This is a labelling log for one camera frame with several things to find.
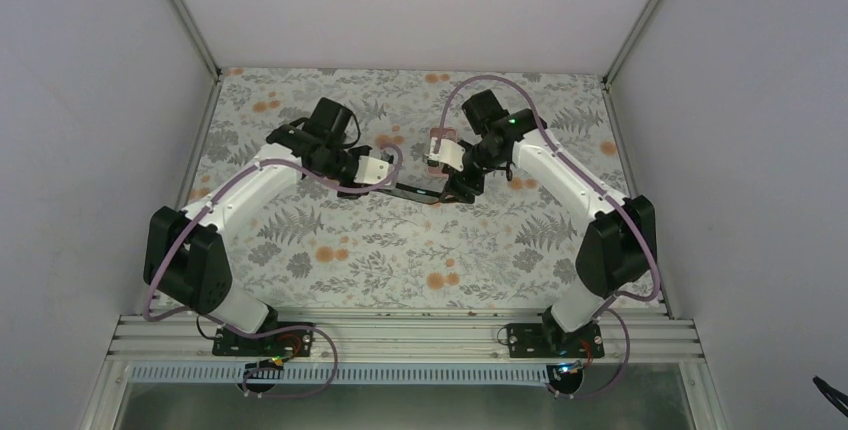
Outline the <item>black phone case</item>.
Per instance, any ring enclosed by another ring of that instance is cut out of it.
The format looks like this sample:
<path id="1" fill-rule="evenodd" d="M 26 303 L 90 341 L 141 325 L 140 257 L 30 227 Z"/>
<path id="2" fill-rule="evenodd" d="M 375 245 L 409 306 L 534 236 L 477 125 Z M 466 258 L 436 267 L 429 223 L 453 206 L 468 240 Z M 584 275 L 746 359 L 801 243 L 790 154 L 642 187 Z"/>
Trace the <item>black phone case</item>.
<path id="1" fill-rule="evenodd" d="M 456 197 L 450 192 L 445 192 L 444 190 L 436 191 L 400 182 L 394 182 L 391 185 L 378 189 L 377 192 L 422 205 L 447 204 L 456 201 Z"/>

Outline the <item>pink phone case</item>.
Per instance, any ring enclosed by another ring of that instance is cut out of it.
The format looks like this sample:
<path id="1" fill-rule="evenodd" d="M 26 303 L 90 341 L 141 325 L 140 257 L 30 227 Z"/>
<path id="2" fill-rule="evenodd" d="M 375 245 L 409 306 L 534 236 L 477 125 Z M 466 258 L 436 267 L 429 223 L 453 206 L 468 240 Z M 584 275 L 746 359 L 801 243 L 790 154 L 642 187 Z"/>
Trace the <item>pink phone case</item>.
<path id="1" fill-rule="evenodd" d="M 455 128 L 433 127 L 429 130 L 427 165 L 430 175 L 447 177 L 451 172 L 462 171 L 464 153 Z"/>

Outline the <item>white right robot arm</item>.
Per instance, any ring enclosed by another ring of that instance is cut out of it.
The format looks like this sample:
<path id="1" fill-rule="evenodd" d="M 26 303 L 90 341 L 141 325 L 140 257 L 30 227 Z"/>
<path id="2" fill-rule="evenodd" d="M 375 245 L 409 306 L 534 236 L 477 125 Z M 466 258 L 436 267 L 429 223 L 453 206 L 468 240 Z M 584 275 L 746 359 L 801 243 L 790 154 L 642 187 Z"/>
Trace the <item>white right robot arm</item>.
<path id="1" fill-rule="evenodd" d="M 577 280 L 543 314 L 541 341 L 549 354 L 570 354 L 580 343 L 579 330 L 615 299 L 657 297 L 656 216 L 646 197 L 626 196 L 577 162 L 533 103 L 510 113 L 486 90 L 470 97 L 462 111 L 479 142 L 450 140 L 443 127 L 430 136 L 428 162 L 448 176 L 442 202 L 471 203 L 483 193 L 488 174 L 515 168 L 537 180 L 585 228 L 574 262 Z M 625 291 L 645 274 L 652 280 L 648 294 Z"/>

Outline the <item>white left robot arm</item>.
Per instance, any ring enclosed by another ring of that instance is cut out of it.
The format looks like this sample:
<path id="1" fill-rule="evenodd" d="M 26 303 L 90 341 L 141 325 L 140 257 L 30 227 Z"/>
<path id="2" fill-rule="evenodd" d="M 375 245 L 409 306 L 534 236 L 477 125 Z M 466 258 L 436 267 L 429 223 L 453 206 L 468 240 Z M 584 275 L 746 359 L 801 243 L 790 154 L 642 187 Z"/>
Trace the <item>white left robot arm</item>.
<path id="1" fill-rule="evenodd" d="M 164 206 L 151 217 L 143 280 L 190 310 L 237 331 L 255 355 L 278 341 L 272 308 L 235 281 L 227 242 L 284 190 L 304 178 L 357 197 L 389 181 L 389 163 L 368 145 L 347 141 L 353 112 L 327 98 L 312 114 L 274 129 L 256 155 L 210 194 L 181 208 Z"/>

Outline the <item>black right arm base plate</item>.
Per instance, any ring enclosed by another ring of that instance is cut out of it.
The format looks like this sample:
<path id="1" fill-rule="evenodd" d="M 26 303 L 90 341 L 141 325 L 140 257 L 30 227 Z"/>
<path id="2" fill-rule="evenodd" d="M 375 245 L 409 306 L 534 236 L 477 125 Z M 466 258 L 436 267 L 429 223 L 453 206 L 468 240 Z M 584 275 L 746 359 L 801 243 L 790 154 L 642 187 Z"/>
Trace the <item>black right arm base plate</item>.
<path id="1" fill-rule="evenodd" d="M 541 323 L 511 323 L 504 327 L 509 355 L 515 359 L 531 358 L 602 358 L 603 337 L 596 323 L 588 323 L 574 332 Z"/>

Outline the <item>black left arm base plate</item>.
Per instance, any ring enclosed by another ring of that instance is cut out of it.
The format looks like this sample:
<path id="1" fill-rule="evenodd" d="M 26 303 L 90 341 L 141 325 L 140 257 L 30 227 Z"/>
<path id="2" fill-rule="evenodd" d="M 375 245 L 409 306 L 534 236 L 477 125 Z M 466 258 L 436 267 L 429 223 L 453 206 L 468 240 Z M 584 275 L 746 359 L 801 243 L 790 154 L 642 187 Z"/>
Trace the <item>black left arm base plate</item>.
<path id="1" fill-rule="evenodd" d="M 314 340 L 314 327 L 307 322 L 277 322 L 264 325 L 261 338 L 247 338 L 227 329 L 216 332 L 212 346 L 214 356 L 251 357 L 258 359 L 309 357 Z"/>

